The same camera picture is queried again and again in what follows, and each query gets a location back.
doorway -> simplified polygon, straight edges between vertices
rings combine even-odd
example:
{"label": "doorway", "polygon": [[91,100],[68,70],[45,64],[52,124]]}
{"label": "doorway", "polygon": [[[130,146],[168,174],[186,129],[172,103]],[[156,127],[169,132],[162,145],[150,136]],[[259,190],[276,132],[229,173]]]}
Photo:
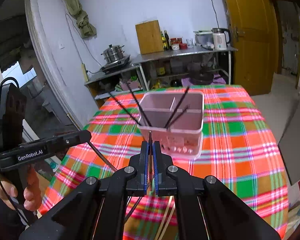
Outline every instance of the doorway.
{"label": "doorway", "polygon": [[298,87],[300,76],[300,21],[293,0],[271,0],[278,25],[279,63],[277,74],[286,76]]}
{"label": "doorway", "polygon": [[[5,77],[16,78],[27,97],[23,121],[26,142],[76,131],[42,71],[29,31],[29,8],[30,0],[5,0],[0,7],[0,82]],[[36,171],[50,181],[65,154],[36,163]]]}
{"label": "doorway", "polygon": [[54,97],[37,59],[25,0],[5,0],[0,7],[0,72],[2,78],[18,80],[27,97],[25,119],[39,138],[76,130]]}

screw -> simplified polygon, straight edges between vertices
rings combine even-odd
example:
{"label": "screw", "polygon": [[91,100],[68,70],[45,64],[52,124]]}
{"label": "screw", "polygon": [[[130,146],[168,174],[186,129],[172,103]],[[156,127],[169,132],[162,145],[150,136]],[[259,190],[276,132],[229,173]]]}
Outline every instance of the screw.
{"label": "screw", "polygon": [[171,165],[168,167],[168,171],[170,171],[170,172],[176,172],[177,170],[178,170],[177,166]]}
{"label": "screw", "polygon": [[95,177],[89,177],[86,179],[86,183],[89,184],[89,185],[92,185],[92,184],[95,184],[96,182],[96,178]]}
{"label": "screw", "polygon": [[208,176],[207,177],[207,182],[209,182],[210,184],[214,184],[217,181],[215,176]]}
{"label": "screw", "polygon": [[125,167],[124,171],[126,173],[132,173],[132,172],[134,172],[134,167],[132,167],[132,166]]}

black chopstick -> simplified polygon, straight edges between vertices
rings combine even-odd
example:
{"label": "black chopstick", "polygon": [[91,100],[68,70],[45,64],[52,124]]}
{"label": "black chopstick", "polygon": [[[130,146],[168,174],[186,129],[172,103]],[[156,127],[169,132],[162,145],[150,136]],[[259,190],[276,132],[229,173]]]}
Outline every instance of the black chopstick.
{"label": "black chopstick", "polygon": [[140,110],[142,116],[144,117],[144,119],[146,119],[148,125],[152,127],[152,124],[150,123],[150,121],[149,121],[148,117],[146,116],[145,112],[143,111],[141,105],[139,104],[139,101],[137,100],[137,98],[136,98],[135,94],[133,93],[131,87],[129,86],[128,82],[127,82],[126,84],[127,84],[127,87],[129,88],[129,90],[130,90],[130,92],[131,92],[131,94],[132,94],[132,96],[133,96],[133,99],[134,99],[135,102],[137,103],[137,105],[138,105],[138,107],[139,107],[139,110]]}
{"label": "black chopstick", "polygon": [[185,96],[186,96],[186,94],[188,93],[189,88],[190,88],[190,86],[188,86],[188,87],[186,88],[185,93],[184,93],[184,94],[182,95],[182,97],[180,98],[180,101],[178,102],[177,106],[176,106],[175,109],[173,110],[173,113],[172,113],[172,115],[170,116],[170,118],[168,119],[168,121],[167,121],[166,125],[164,126],[164,128],[167,128],[168,124],[170,123],[170,121],[172,120],[172,118],[174,117],[174,115],[176,114],[176,112],[177,112],[179,106],[181,105],[183,99],[185,99]]}
{"label": "black chopstick", "polygon": [[189,109],[189,105],[187,105],[185,109],[183,109],[182,112],[179,115],[177,115],[177,117],[173,119],[171,123],[168,124],[167,129],[169,129],[169,127],[172,126],[174,122],[178,120],[188,109]]}
{"label": "black chopstick", "polygon": [[133,116],[132,116],[132,114],[130,114],[129,113],[129,111],[117,100],[117,98],[113,95],[113,94],[111,94],[111,92],[108,92],[108,94],[117,102],[117,104],[128,114],[128,115],[130,115],[130,117],[138,124],[138,125],[140,125],[141,126],[141,124],[138,122],[138,120],[137,119],[135,119]]}

white kettle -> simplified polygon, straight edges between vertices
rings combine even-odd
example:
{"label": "white kettle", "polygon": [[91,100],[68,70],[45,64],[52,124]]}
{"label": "white kettle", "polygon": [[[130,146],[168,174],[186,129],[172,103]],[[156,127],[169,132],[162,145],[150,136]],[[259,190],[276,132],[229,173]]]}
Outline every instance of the white kettle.
{"label": "white kettle", "polygon": [[[227,32],[229,35],[229,41],[226,41],[225,32]],[[212,36],[213,36],[214,48],[216,50],[227,49],[227,44],[231,42],[230,31],[225,28],[212,28]]]}

door handle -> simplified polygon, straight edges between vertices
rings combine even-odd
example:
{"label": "door handle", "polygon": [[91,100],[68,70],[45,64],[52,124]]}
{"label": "door handle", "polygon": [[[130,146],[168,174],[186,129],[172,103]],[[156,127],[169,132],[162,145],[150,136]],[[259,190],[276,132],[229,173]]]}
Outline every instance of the door handle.
{"label": "door handle", "polygon": [[234,35],[235,35],[237,41],[239,41],[239,37],[244,37],[245,32],[236,26],[236,27],[234,27]]}

